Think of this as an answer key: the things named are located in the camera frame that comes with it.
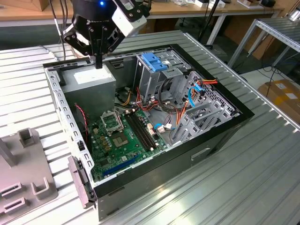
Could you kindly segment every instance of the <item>ram slot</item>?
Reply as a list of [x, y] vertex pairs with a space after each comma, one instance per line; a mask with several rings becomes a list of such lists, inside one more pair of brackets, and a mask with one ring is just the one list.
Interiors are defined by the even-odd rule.
[[148, 132], [144, 129], [142, 123], [136, 115], [131, 114], [126, 116], [125, 118], [146, 151], [151, 150], [151, 148], [156, 148], [156, 145], [150, 137], [150, 134], [148, 134]]

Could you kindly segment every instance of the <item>white label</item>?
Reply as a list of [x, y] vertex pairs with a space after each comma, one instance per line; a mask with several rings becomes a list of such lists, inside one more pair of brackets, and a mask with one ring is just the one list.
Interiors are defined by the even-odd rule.
[[74, 73], [74, 77], [78, 84], [97, 81], [111, 77], [105, 68], [102, 69], [92, 69]]
[[276, 86], [280, 89], [286, 89], [286, 86], [283, 83], [277, 83]]
[[297, 96], [295, 96], [293, 93], [286, 93], [286, 95], [287, 95], [290, 99], [297, 99]]
[[125, 162], [127, 160], [127, 157], [126, 156], [122, 156], [122, 160], [123, 160], [123, 162]]

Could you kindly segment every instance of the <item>aluminum table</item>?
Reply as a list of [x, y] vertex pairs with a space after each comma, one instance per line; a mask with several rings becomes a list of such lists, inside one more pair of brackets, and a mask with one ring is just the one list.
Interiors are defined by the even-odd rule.
[[282, 59], [282, 57], [290, 48], [294, 49], [297, 52], [300, 52], [300, 23], [290, 21], [287, 17], [258, 19], [253, 21], [244, 38], [240, 42], [238, 48], [235, 50], [228, 63], [229, 67], [232, 67], [234, 65], [235, 61], [237, 60], [246, 42], [251, 37], [256, 27], [261, 28], [262, 32], [250, 48], [249, 53], [256, 49], [256, 47], [261, 43], [262, 39], [267, 34], [272, 35], [273, 37], [277, 38], [279, 41], [287, 45], [285, 50], [274, 61], [273, 66], [275, 66]]
[[[117, 52], [179, 44], [228, 88], [255, 116], [221, 151], [112, 214], [120, 224], [297, 224], [300, 218], [300, 127], [217, 57], [181, 31], [126, 38]], [[59, 45], [47, 46], [60, 59]], [[69, 46], [67, 59], [74, 58]], [[4, 137], [35, 128], [59, 196], [10, 225], [96, 225], [94, 208], [84, 210], [68, 171], [70, 149], [54, 109], [39, 47], [0, 52], [0, 127]]]

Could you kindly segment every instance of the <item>metal shelf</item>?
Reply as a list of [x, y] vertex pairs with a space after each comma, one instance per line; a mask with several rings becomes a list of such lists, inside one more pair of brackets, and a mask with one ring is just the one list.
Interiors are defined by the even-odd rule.
[[[256, 27], [261, 28], [263, 31], [255, 41], [255, 43], [252, 45], [249, 53], [256, 49], [256, 47], [260, 44], [266, 34], [272, 35], [282, 43], [286, 44], [288, 47], [294, 49], [297, 52], [300, 52], [300, 23], [292, 22], [287, 17], [257, 19], [253, 21], [244, 38], [240, 42], [238, 48], [234, 52], [232, 58], [228, 63], [229, 67], [232, 68]], [[273, 65], [276, 65], [284, 54], [280, 55], [276, 60], [276, 63]]]

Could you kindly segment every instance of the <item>workbench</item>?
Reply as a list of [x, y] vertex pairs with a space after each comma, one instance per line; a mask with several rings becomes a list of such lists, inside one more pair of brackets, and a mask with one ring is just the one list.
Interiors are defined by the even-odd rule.
[[[72, 5], [70, 1], [67, 1], [69, 20], [73, 16]], [[62, 11], [58, 0], [53, 0], [53, 7], [56, 12], [59, 23], [62, 23]], [[255, 14], [272, 14], [272, 17], [277, 17], [283, 8], [275, 6], [273, 8], [259, 8], [259, 9], [248, 9], [245, 6], [239, 4], [237, 0], [232, 0], [230, 4], [226, 4], [224, 8], [217, 8], [214, 16], [219, 16], [214, 26], [214, 29], [207, 42], [211, 45], [226, 16], [228, 15], [255, 15]], [[182, 17], [204, 17], [206, 8], [200, 8], [194, 4], [187, 6], [178, 6], [173, 2], [152, 2], [152, 9], [148, 19], [162, 19], [162, 18], [182, 18]], [[0, 9], [0, 27], [12, 27], [12, 26], [30, 26], [30, 25], [46, 25], [54, 24], [53, 15], [50, 6], [48, 6], [43, 12], [27, 10], [22, 8], [16, 8], [11, 6], [5, 6]]]
[[[299, 125], [227, 65], [181, 31], [126, 38], [116, 52], [179, 44], [251, 109], [255, 116], [209, 158], [113, 213], [102, 224], [297, 224], [300, 218]], [[62, 59], [60, 45], [47, 46]], [[67, 59], [74, 58], [66, 46]], [[40, 47], [0, 52], [0, 137], [21, 128], [39, 132], [59, 196], [10, 225], [96, 225], [68, 171], [71, 155], [57, 117]]]

